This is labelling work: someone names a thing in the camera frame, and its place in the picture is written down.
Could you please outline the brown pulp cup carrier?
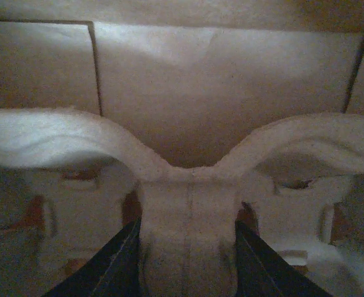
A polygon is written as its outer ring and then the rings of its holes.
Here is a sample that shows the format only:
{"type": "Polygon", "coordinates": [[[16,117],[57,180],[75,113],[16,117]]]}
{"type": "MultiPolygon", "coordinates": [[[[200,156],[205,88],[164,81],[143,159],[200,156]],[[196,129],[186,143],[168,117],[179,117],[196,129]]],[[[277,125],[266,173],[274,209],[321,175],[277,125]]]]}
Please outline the brown pulp cup carrier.
{"type": "Polygon", "coordinates": [[[0,109],[0,198],[26,195],[45,270],[140,219],[140,296],[236,296],[241,221],[330,295],[364,294],[364,233],[344,219],[364,225],[364,116],[283,119],[186,169],[95,114],[0,109]]]}

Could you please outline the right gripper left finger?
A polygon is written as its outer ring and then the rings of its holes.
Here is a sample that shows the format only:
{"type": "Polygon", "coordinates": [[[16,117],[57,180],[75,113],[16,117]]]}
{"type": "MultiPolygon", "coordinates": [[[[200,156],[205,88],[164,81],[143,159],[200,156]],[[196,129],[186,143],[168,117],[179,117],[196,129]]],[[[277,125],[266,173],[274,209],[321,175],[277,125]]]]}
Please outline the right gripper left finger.
{"type": "Polygon", "coordinates": [[[140,296],[141,220],[128,223],[85,265],[45,296],[140,296]]]}

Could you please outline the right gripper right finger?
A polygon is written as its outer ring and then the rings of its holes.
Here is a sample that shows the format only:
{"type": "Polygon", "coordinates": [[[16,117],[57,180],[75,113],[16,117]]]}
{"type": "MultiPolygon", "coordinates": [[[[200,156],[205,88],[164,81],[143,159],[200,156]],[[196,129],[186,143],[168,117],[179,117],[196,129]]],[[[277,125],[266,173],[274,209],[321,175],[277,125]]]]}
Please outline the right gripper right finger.
{"type": "Polygon", "coordinates": [[[330,296],[296,271],[257,234],[235,223],[236,296],[330,296]]]}

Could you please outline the brown kraft paper bag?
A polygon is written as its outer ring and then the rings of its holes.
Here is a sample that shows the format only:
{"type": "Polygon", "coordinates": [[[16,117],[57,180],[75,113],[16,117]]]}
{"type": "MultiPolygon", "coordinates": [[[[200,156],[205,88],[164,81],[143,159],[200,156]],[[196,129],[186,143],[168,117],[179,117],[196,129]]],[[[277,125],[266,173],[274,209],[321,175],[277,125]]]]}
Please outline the brown kraft paper bag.
{"type": "MultiPolygon", "coordinates": [[[[0,109],[32,108],[213,166],[283,119],[364,116],[364,1],[0,1],[0,109]]],[[[45,296],[87,263],[41,267],[33,201],[0,198],[0,296],[45,296]]]]}

